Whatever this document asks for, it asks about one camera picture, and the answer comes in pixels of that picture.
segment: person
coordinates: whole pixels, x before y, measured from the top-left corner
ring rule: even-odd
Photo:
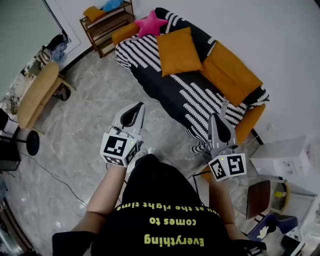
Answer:
[[[135,162],[116,206],[126,168],[111,165],[91,197],[83,219],[70,232],[52,237],[53,255],[209,252],[264,255],[263,242],[249,241],[235,226],[228,189],[213,177],[209,207],[187,179],[153,154]]]

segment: black and white striped blanket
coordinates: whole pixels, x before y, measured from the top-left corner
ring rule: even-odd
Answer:
[[[191,27],[193,43],[203,62],[215,46],[216,40],[190,22],[163,8],[155,9],[160,19],[168,20],[160,31],[166,34]],[[153,35],[132,36],[115,47],[118,63],[127,69],[142,85],[146,93],[160,101],[167,113],[179,122],[191,138],[198,141],[193,153],[205,149],[208,141],[208,118],[212,113],[224,113],[234,127],[246,110],[269,101],[269,94],[262,87],[252,92],[239,106],[232,105],[221,92],[200,72],[186,72],[162,77],[157,39]]]

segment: white cube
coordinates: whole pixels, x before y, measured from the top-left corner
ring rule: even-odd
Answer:
[[[208,164],[217,182],[234,179],[247,173],[244,153],[218,155]]]
[[[128,167],[128,164],[138,152],[137,142],[135,138],[104,133],[100,155],[106,163]]]

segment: pink star pillow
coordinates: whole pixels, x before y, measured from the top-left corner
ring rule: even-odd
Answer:
[[[140,27],[138,37],[145,35],[160,36],[160,27],[166,25],[168,21],[166,19],[157,18],[154,10],[151,10],[148,17],[145,19],[139,19],[134,21]]]

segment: marble floor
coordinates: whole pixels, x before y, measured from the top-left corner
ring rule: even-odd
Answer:
[[[40,149],[34,159],[56,178],[69,184],[86,203],[106,173],[105,162],[99,155],[104,132],[108,131],[115,113],[134,102],[145,104],[145,119],[141,136],[143,148],[169,161],[187,178],[202,165],[201,155],[189,147],[195,141],[184,129],[150,98],[132,75],[117,64],[115,53],[99,58],[90,52],[75,64],[65,79],[76,87],[67,101],[51,98],[35,127],[43,132]],[[21,131],[19,138],[25,138]],[[257,147],[253,141],[248,154]],[[25,145],[19,145],[27,153]],[[55,180],[33,159],[21,155],[22,161],[14,177],[4,174],[8,187],[7,200],[22,229],[42,255],[52,254],[54,233],[71,230],[83,216],[85,208],[68,187]],[[248,175],[230,182],[237,225],[245,221],[248,186],[261,180],[253,166]],[[205,202],[205,184],[199,190]]]

